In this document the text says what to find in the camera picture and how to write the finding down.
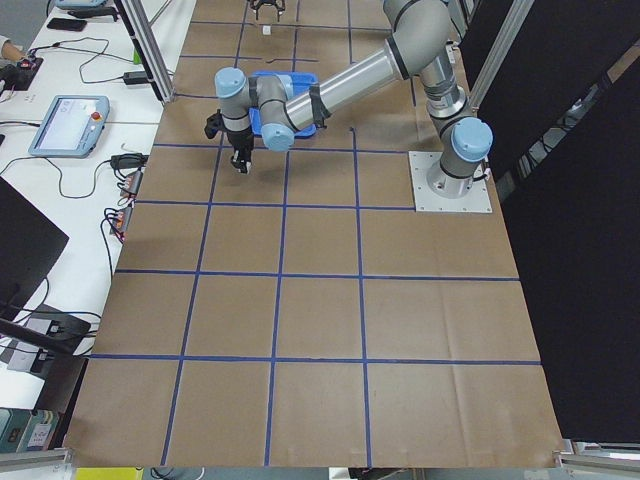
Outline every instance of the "black panel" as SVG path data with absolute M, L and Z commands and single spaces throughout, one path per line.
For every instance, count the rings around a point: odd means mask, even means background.
M 484 1 L 476 11 L 462 51 L 472 83 L 495 40 L 504 4 L 510 3 Z M 496 177 L 638 37 L 638 0 L 536 1 L 478 112 L 494 131 L 490 159 Z
M 640 59 L 503 206 L 560 428 L 578 440 L 640 442 L 639 98 Z
M 67 244 L 68 237 L 0 178 L 0 316 L 15 318 Z

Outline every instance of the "white table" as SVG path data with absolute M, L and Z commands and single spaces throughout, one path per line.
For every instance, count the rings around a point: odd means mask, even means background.
M 164 0 L 144 0 L 143 4 L 149 18 L 153 17 Z M 189 20 L 196 0 L 173 0 L 153 26 L 153 32 L 170 71 L 178 64 L 182 44 L 186 36 Z M 57 8 L 49 15 L 69 17 Z M 97 17 L 88 20 L 82 32 L 63 32 L 43 27 L 36 36 L 32 48 L 52 45 L 65 40 L 78 40 L 84 37 L 109 40 L 106 53 L 133 60 L 133 44 L 122 20 L 114 22 L 111 17 Z M 83 40 L 77 43 L 63 44 L 66 47 L 102 51 L 105 42 Z M 112 113 L 107 119 L 110 123 L 155 123 L 160 121 L 162 104 L 156 99 L 149 84 L 127 86 L 122 80 L 108 83 L 84 84 L 78 69 L 92 55 L 69 52 L 60 49 L 40 50 L 37 53 L 44 59 L 40 71 L 26 92 L 16 92 L 11 100 L 0 104 L 0 120 L 41 120 L 47 113 L 55 95 L 106 95 L 109 97 Z M 85 80 L 105 80 L 121 76 L 124 72 L 142 70 L 141 65 L 100 57 L 83 69 Z
M 153 17 L 164 0 L 143 0 L 147 16 Z M 162 51 L 167 68 L 175 69 L 196 0 L 173 0 L 154 24 L 153 31 Z M 54 9 L 54 16 L 66 16 Z M 61 40 L 82 37 L 109 39 L 107 53 L 133 58 L 133 45 L 122 23 L 110 17 L 90 19 L 83 32 L 61 32 L 43 26 L 32 47 L 50 45 Z M 102 50 L 104 42 L 83 41 L 68 46 Z M 83 84 L 78 74 L 81 63 L 91 58 L 88 54 L 63 50 L 42 50 L 38 53 L 45 61 L 27 92 L 16 92 L 7 102 L 0 103 L 0 121 L 40 122 L 55 95 L 106 95 L 111 112 L 96 148 L 85 159 L 58 158 L 52 161 L 63 170 L 62 188 L 67 195 L 82 195 L 91 190 L 93 172 L 98 163 L 114 154 L 136 151 L 148 154 L 162 115 L 162 105 L 149 85 L 128 87 L 122 81 Z M 99 58 L 85 70 L 87 80 L 122 75 L 125 71 L 141 70 L 123 61 Z M 6 135 L 0 146 L 0 171 L 14 158 L 28 156 L 27 149 L 36 133 L 34 127 L 0 125 Z M 20 160 L 3 174 L 14 188 L 42 211 L 68 236 L 67 244 L 48 275 L 50 292 L 46 303 L 62 311 L 91 311 L 102 313 L 111 284 L 106 248 L 99 225 L 105 207 L 116 207 L 120 198 L 116 179 L 108 165 L 101 167 L 96 192 L 82 200 L 65 199 L 58 192 L 58 172 L 42 159 Z M 111 257 L 115 266 L 120 244 L 108 236 Z M 45 295 L 45 285 L 27 303 L 36 308 Z M 94 323 L 96 318 L 78 315 Z M 86 339 L 77 351 L 91 346 Z M 43 381 L 27 373 L 8 371 L 0 363 L 0 406 L 7 408 L 33 408 L 42 389 Z

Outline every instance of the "tablet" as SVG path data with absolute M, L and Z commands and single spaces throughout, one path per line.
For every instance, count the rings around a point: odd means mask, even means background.
M 107 97 L 58 95 L 29 147 L 29 154 L 86 157 L 96 146 L 108 115 Z

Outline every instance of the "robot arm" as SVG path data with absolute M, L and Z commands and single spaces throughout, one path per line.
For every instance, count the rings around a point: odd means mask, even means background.
M 224 130 L 235 149 L 232 163 L 247 173 L 253 148 L 250 107 L 260 109 L 265 146 L 287 151 L 293 146 L 295 132 L 311 123 L 323 127 L 324 120 L 338 109 L 394 80 L 420 75 L 429 100 L 429 114 L 445 149 L 440 162 L 445 178 L 434 175 L 434 191 L 443 196 L 462 196 L 468 179 L 486 156 L 492 137 L 487 146 L 486 130 L 490 137 L 490 129 L 471 116 L 466 95 L 458 87 L 449 63 L 445 49 L 450 29 L 447 7 L 440 0 L 384 0 L 383 8 L 393 29 L 383 47 L 295 98 L 287 95 L 286 79 L 247 79 L 235 68 L 217 72 L 220 110 L 209 118 L 207 136 L 212 138 L 217 130 Z M 467 125 L 460 129 L 460 122 Z M 476 139 L 478 132 L 482 138 Z

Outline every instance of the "black smartphone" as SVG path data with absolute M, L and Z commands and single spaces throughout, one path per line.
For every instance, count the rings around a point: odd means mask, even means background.
M 47 23 L 47 28 L 52 30 L 67 30 L 69 32 L 81 32 L 87 26 L 86 20 L 75 20 L 72 18 L 52 18 Z

